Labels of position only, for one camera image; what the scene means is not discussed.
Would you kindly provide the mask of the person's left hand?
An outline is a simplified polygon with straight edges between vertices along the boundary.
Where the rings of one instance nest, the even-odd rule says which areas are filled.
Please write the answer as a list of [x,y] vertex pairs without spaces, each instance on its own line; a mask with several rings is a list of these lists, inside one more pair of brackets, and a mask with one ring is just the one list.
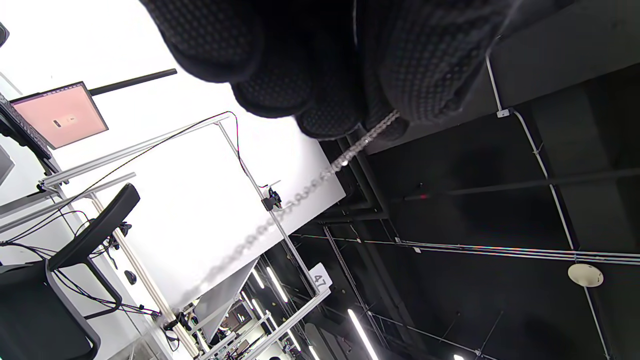
[[318,141],[460,111],[518,0],[143,0],[187,73]]

